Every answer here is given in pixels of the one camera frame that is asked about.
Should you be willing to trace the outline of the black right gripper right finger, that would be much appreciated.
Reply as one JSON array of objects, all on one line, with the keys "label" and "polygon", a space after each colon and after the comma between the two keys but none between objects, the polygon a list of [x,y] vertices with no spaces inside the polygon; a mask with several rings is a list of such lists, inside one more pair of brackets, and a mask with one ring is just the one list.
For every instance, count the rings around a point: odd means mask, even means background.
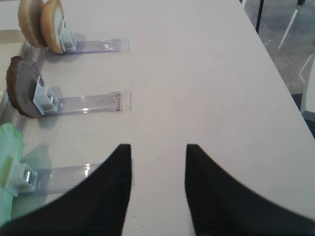
[{"label": "black right gripper right finger", "polygon": [[315,222],[245,187],[196,144],[186,148],[185,193],[197,236],[313,236]]}]

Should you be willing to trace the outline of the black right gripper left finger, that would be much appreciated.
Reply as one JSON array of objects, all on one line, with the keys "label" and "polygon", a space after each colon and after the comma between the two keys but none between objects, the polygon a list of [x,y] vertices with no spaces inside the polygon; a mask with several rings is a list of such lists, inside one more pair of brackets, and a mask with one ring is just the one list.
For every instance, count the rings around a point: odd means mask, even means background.
[{"label": "black right gripper left finger", "polygon": [[2,236],[120,236],[132,184],[131,146],[120,144],[60,198],[0,228]]}]

